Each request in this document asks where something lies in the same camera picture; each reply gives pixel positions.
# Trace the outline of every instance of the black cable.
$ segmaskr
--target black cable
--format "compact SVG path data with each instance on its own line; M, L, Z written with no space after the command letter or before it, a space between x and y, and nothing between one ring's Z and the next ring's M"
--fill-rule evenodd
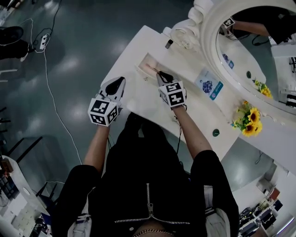
M112 148L109 138L108 138L108 148L109 150Z
M180 125L180 136L179 136L179 141L178 141L178 146L177 146L177 151L176 151L177 154L179 152L179 146L180 146L180 142L181 142L181 134L182 134L182 128L181 128L181 125Z
M271 37L270 37L270 38L268 38L268 40L265 41L265 42L261 42L261 43L257 42L257 43L254 43L255 39L257 39L259 36L260 36L260 35L257 35L257 36L252 40L252 45L254 45L254 46L260 46L260 45L263 45L263 44L268 43L269 41L271 41Z
M56 21L56 15L61 7L61 3L62 3L62 0L60 0L59 2L59 7L57 8L57 11L55 12L55 15L54 15L54 20L53 20L53 23L52 23L52 27L51 27L51 33L49 36L51 36L52 32L54 31L54 26L55 26L55 21Z
M255 165L257 165L260 162L262 155L263 155L263 152L259 151L259 158L258 158L258 160L255 161Z
M37 45L39 43L39 41L37 40L38 36L44 31L44 30L50 30L50 34L49 36L52 35L52 32L54 31L54 26L55 26L55 22L56 22L56 15L61 7L61 3L62 3L62 0L60 0L59 2L59 6L58 6L58 9L57 11L55 12L55 15L54 15L54 18L53 18L53 23L52 23L52 27L51 28L44 28L42 29L38 34L37 36L35 37L34 41L32 42L32 45Z
M113 140L113 138L111 137L110 134L109 134L109 136L110 136L110 139L111 139L111 141L112 141L112 143L113 143L113 146L114 146L114 145L115 145L114 140Z
M179 126L180 126L180 135L179 135L179 141L178 141L178 146L177 146L177 151L176 151L177 154L178 154L178 152L179 152L179 146L180 146L180 142L181 142L181 134L182 134L182 128L181 128L180 123L179 123Z
M241 39L248 38L248 37L250 36L250 34L248 34L248 35L244 35L244 36L242 36L242 37L240 37L240 38L233 38L233 36L235 36L235 35L232 34L232 35L230 35L230 36L226 36L226 38L227 38L227 39L230 39L230 40L232 40L232 41L239 41L239 40L241 40Z
M184 164L183 164L183 162L180 161L180 164L181 164L182 168L184 169Z

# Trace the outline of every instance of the white decorative scroll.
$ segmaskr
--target white decorative scroll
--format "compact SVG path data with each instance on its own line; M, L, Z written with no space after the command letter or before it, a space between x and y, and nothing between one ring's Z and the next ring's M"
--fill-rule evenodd
M172 29L166 27L163 33L185 49L199 51L200 26L212 6L211 0L195 0L194 7L188 12L189 19L177 23Z

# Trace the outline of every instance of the black jacket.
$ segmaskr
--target black jacket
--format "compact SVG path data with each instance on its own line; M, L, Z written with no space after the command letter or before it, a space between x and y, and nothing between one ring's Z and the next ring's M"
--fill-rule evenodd
M213 186L213 204L226 212L231 235L237 236L238 207L213 151L196 156L189 179L168 143L153 149L155 144L137 139L133 147L116 144L102 178L92 166L73 168L52 217L54 237L67 236L94 186L89 195L92 237L131 237L149 218L148 204L153 204L151 218L175 236L206 236L204 185Z

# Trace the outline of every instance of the white counter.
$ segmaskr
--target white counter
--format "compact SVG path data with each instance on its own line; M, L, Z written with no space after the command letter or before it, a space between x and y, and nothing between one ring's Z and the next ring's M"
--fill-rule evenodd
M159 34L147 26L142 27L102 83L114 77L124 76L127 83L121 100L123 106L179 137L179 125L173 121L173 113L161 100L157 81L148 78L138 68L144 57L149 54L183 78L188 94L187 111L221 160L240 133L239 130L233 130L228 122L231 121L242 99L224 85L217 98L212 101L194 84L205 67L202 57L175 43L166 49L168 40L164 34ZM213 137L214 129L219 129L219 136Z

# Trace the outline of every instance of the white cable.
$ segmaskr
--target white cable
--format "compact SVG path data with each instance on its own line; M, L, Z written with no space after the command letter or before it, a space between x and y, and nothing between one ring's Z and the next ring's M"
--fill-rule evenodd
M28 21L28 20L31 20L31 21L32 21L32 28L31 28L31 45L32 45L32 47L33 47L33 42L32 42L33 22L34 22L33 19L32 19L32 18L29 18L29 19L27 19L27 20L24 20L21 24L23 24L24 22L26 22L26 21ZM82 165L82 161L81 161L81 159L80 159L79 152L78 152L78 149L77 149L77 147L76 147L76 145L75 145L75 142L74 142L74 140L73 140L73 137L72 137L71 133L69 132L68 128L66 128L66 126L64 125L64 123L63 123L61 117L59 116L59 114L58 114L58 112L57 112L57 110L56 110L55 98L54 98L54 96L53 96L53 94L52 94L52 92L51 92L51 89L50 89L50 87L49 87L48 76L47 76L47 61L46 61L45 50L46 50L46 46L48 45L48 43L49 43L49 41L50 41L50 34L49 34L49 33L46 33L45 35L48 35L48 36L49 36L49 39L48 39L48 41L46 41L46 45L45 45L45 47L44 47L44 50L41 51L41 52L37 52L37 51L35 50L35 52L36 52L36 53L44 53L44 58L45 58L45 74L46 74L46 82L47 82L47 87L48 87L49 92L50 92L50 94L51 94L52 100L53 100L53 102L54 102L55 112L56 112L58 118L60 119L61 123L63 124L64 128L65 128L65 129L67 130L67 132L69 133L69 135L70 135L70 137L71 137L71 139L72 139L72 142L73 142L73 144L74 144L74 147L76 148L76 151L77 151L77 155L78 155L79 161L80 161L80 163L81 163L81 165Z
M80 156L79 156L79 153L78 153L78 149L77 149L77 147L76 147L76 145L75 145L75 142L74 142L74 140L73 140L73 137L72 137L71 133L69 132L68 128L66 128L66 126L64 125L64 123L63 123L61 117L59 116L59 114L58 114L58 112L57 112L57 110L56 110L55 98L54 98L54 96L53 96L53 94L52 94L52 92L51 92L51 89L50 89L50 87L49 87L49 83L48 83L48 76L47 76L47 61L46 61L45 50L46 50L46 47L45 47L45 49L44 49L46 82L47 82L47 87L48 87L49 92L50 92L50 94L51 94L52 100L53 100L53 102L54 102L55 112L56 112L57 116L59 117L61 123L63 124L64 128L67 130L67 132L69 133L70 137L72 138L72 142L73 142L73 144L74 144L74 147L76 148L76 151L77 151L77 155L78 155L79 161L80 161L80 163L81 163L81 165L82 165L82 161L81 161L81 159L80 159Z
M59 181L46 181L44 184L46 184L46 183L62 183L62 184L65 184L65 183L59 182Z

